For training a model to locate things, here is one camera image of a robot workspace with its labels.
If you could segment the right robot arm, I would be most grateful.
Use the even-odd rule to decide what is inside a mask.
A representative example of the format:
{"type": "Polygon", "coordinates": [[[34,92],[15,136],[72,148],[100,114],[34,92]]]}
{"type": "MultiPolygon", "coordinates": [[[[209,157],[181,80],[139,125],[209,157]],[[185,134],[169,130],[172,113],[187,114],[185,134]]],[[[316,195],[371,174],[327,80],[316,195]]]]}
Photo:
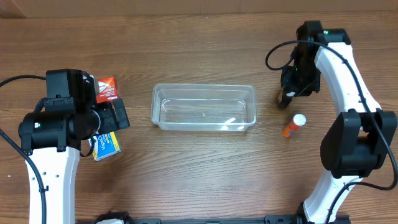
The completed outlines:
{"type": "Polygon", "coordinates": [[[336,119],[320,146],[324,171],[301,208],[303,223],[343,223],[336,213],[355,185],[384,163],[397,128],[397,116],[371,96],[353,57],[344,29],[324,29],[306,21],[296,31],[296,46],[281,74],[278,107],[320,91],[324,78],[336,119]]]}

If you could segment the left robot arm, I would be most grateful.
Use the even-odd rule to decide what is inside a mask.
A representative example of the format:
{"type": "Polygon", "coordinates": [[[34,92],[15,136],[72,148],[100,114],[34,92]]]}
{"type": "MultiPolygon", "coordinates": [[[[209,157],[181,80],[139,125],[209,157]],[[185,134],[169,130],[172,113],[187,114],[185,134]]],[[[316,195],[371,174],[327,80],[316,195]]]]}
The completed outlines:
{"type": "Polygon", "coordinates": [[[121,99],[98,103],[96,82],[82,70],[49,70],[47,96],[19,125],[30,186],[30,223],[75,222],[81,142],[129,127],[121,99]]]}

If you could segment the blue yellow VapoDrops box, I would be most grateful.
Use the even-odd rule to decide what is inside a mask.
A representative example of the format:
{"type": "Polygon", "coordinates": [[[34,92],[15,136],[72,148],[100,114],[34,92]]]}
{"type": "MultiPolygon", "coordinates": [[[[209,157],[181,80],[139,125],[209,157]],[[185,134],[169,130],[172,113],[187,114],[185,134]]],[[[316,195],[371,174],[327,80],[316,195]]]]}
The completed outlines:
{"type": "Polygon", "coordinates": [[[94,146],[92,155],[95,161],[103,160],[121,152],[114,132],[93,136],[88,142],[90,146],[94,146]]]}

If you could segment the orange bottle white cap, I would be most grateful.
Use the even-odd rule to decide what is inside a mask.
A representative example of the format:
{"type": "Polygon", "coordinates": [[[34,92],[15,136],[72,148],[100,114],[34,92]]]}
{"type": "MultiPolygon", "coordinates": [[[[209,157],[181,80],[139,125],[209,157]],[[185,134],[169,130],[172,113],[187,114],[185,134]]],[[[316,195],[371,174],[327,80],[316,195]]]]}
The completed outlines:
{"type": "Polygon", "coordinates": [[[290,137],[299,127],[305,125],[306,122],[307,119],[303,114],[295,114],[291,122],[283,129],[282,135],[287,138],[290,137]]]}

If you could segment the dark bottle white cap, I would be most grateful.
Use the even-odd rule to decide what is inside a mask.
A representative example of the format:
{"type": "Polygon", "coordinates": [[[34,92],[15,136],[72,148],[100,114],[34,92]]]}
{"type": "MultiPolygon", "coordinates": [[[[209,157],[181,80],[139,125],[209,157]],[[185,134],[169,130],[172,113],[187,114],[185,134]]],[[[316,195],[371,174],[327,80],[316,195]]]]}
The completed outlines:
{"type": "Polygon", "coordinates": [[[294,98],[295,92],[285,92],[282,90],[277,97],[278,109],[285,109],[294,98]]]}

